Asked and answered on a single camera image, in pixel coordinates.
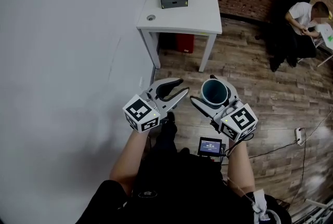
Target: white wall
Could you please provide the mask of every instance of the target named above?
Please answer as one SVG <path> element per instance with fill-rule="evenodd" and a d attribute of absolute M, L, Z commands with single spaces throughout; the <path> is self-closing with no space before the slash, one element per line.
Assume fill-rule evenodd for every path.
<path fill-rule="evenodd" d="M 75 223 L 130 134 L 153 65 L 145 0 L 0 0 L 0 217 Z"/>

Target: black shirt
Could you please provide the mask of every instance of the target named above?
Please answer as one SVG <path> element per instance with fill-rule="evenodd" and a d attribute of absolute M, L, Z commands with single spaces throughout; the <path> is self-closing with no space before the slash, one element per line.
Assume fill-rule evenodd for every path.
<path fill-rule="evenodd" d="M 266 200 L 267 207 L 278 206 L 272 197 L 266 196 Z M 288 215 L 281 207 L 278 209 Z M 240 198 L 223 181 L 218 163 L 191 154 L 158 152 L 142 162 L 132 197 L 118 182 L 106 180 L 77 224 L 128 219 L 253 223 L 253 210 L 247 197 Z"/>

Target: black shoe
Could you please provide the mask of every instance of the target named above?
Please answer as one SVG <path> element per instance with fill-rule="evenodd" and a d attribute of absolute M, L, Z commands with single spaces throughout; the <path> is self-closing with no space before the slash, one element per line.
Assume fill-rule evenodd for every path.
<path fill-rule="evenodd" d="M 297 59 L 296 58 L 290 58 L 290 57 L 288 57 L 287 58 L 287 62 L 293 68 L 295 68 L 296 65 L 297 65 Z"/>
<path fill-rule="evenodd" d="M 270 66 L 272 72 L 276 72 L 276 70 L 279 68 L 280 64 L 276 64 L 273 58 L 270 59 Z"/>
<path fill-rule="evenodd" d="M 175 114 L 173 112 L 168 112 L 168 122 L 175 122 Z"/>

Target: white shirt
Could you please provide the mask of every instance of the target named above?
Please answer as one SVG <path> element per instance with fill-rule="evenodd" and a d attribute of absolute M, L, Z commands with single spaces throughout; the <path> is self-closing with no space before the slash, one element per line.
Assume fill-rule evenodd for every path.
<path fill-rule="evenodd" d="M 306 2 L 297 2 L 293 5 L 289 13 L 291 16 L 299 22 L 299 24 L 305 26 L 306 28 L 314 27 L 314 29 L 319 32 L 318 23 L 315 20 L 311 21 L 311 10 L 312 5 Z M 295 33 L 301 35 L 301 30 L 291 24 Z"/>

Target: wooden floor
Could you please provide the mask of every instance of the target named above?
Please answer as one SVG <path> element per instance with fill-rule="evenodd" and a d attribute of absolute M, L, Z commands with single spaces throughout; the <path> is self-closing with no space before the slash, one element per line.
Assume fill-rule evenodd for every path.
<path fill-rule="evenodd" d="M 155 79 L 183 78 L 182 87 L 189 86 L 190 95 L 194 96 L 199 95 L 210 74 L 233 84 L 241 100 L 250 104 L 259 119 L 254 138 L 248 142 L 250 156 L 293 143 L 296 127 L 305 127 L 310 135 L 333 108 L 333 63 L 328 61 L 316 67 L 327 54 L 317 50 L 315 59 L 305 59 L 296 68 L 285 62 L 273 73 L 265 42 L 254 38 L 260 34 L 259 27 L 228 19 L 222 19 L 222 26 L 223 34 L 216 38 L 203 73 L 198 68 L 206 38 L 198 36 L 193 54 L 161 49 L 161 69 L 156 70 Z M 196 154 L 200 137 L 219 138 L 209 125 L 210 119 L 190 104 L 189 96 L 175 114 L 175 143 L 179 150 L 188 147 Z M 312 209 L 304 204 L 305 198 L 323 202 L 333 194 L 332 115 L 307 141 L 304 181 L 289 210 L 293 220 Z M 303 155 L 304 146 L 295 144 L 251 159 L 257 189 L 263 188 L 265 193 L 290 203 L 300 187 Z M 222 173 L 226 170 L 227 166 L 223 166 Z"/>

